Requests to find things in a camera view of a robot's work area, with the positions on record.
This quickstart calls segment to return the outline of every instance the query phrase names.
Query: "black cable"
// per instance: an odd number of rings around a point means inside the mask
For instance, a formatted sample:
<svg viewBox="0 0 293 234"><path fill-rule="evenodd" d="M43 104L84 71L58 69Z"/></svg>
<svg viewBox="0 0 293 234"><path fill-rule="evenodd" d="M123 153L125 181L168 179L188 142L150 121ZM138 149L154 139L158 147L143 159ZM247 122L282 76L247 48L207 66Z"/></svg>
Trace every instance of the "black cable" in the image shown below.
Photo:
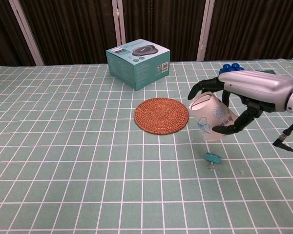
<svg viewBox="0 0 293 234"><path fill-rule="evenodd" d="M278 147L293 153L293 149L290 146L283 144L283 141L291 134L292 131L293 131L293 124L289 128L283 131L283 133L279 136L279 138L274 141L273 145L275 147Z"/></svg>

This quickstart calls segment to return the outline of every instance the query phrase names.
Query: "white paper cup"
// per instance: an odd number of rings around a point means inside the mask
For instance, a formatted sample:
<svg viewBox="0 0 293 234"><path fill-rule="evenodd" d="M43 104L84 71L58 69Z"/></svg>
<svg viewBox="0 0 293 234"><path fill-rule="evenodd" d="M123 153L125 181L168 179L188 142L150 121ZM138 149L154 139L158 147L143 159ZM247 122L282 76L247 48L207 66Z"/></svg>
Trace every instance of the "white paper cup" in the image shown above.
<svg viewBox="0 0 293 234"><path fill-rule="evenodd" d="M189 112L196 120L205 141L221 139L224 134L214 132L212 128L217 125L229 126L238 118L217 96L212 92L202 93L189 105Z"/></svg>

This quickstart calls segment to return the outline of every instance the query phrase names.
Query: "black curtain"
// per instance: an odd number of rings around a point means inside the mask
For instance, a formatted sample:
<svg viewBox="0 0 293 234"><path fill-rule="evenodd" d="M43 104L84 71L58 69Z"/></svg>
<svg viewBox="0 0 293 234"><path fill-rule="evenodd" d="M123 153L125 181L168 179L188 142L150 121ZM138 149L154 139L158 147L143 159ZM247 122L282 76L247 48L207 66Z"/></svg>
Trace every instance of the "black curtain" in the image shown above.
<svg viewBox="0 0 293 234"><path fill-rule="evenodd" d="M9 0L0 0L0 66L34 66Z"/></svg>
<svg viewBox="0 0 293 234"><path fill-rule="evenodd" d="M46 65L106 63L117 46L110 0L20 0Z"/></svg>
<svg viewBox="0 0 293 234"><path fill-rule="evenodd" d="M216 0L205 60L291 59L293 0Z"/></svg>
<svg viewBox="0 0 293 234"><path fill-rule="evenodd" d="M170 49L171 61L196 60L205 0L123 0L126 42Z"/></svg>

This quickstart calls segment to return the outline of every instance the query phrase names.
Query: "binder clip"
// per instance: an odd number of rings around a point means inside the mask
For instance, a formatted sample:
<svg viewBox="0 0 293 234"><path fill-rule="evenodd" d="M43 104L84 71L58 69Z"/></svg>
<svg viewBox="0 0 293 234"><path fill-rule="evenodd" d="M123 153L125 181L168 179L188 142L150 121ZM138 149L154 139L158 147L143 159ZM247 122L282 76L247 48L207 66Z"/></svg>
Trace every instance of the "binder clip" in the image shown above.
<svg viewBox="0 0 293 234"><path fill-rule="evenodd" d="M220 159L221 158L218 155L208 153L208 152L205 154L205 160L209 161L207 168L210 170L214 169L214 163L217 163L217 164L220 163Z"/></svg>

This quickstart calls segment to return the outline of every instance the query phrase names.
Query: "round rattan coaster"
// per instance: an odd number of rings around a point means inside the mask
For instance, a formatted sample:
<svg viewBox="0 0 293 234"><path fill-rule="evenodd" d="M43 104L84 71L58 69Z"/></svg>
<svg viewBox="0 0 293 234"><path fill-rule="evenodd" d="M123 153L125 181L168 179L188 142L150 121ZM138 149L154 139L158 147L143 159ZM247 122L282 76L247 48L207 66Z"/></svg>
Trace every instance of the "round rattan coaster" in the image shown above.
<svg viewBox="0 0 293 234"><path fill-rule="evenodd" d="M146 100L134 112L136 124L144 131L167 135L183 129L189 112L182 103L165 97Z"/></svg>

